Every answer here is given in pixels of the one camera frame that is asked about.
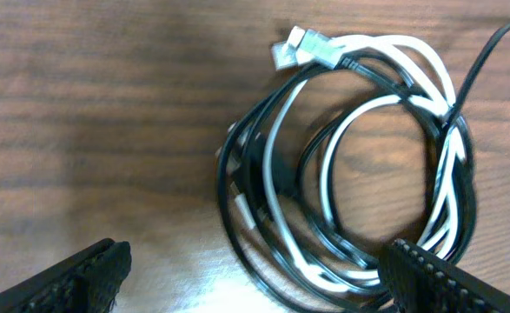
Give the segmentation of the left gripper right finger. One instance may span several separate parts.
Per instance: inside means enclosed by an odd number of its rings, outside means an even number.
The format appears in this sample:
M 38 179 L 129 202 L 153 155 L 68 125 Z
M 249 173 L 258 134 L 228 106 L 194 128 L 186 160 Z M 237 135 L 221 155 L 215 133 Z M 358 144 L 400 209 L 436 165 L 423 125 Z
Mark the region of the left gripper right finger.
M 380 254 L 378 274 L 401 312 L 510 313 L 510 296 L 397 239 Z

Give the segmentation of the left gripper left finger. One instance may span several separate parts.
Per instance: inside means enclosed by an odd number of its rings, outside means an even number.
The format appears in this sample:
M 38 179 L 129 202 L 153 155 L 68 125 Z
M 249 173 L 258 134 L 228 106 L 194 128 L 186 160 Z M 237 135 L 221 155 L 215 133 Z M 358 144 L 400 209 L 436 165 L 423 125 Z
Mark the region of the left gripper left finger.
M 0 292 L 0 312 L 109 313 L 131 263 L 128 242 L 105 238 Z

